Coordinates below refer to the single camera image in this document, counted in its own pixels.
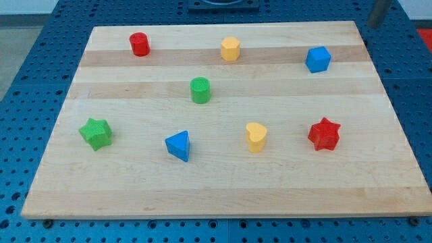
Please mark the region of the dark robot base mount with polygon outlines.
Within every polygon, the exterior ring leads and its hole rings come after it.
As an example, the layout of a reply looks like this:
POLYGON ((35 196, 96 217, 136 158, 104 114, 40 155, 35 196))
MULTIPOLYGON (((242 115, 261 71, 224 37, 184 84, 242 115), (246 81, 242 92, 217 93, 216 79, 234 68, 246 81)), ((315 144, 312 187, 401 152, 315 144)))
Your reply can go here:
POLYGON ((259 0, 187 0, 188 13, 203 11, 258 11, 259 0))

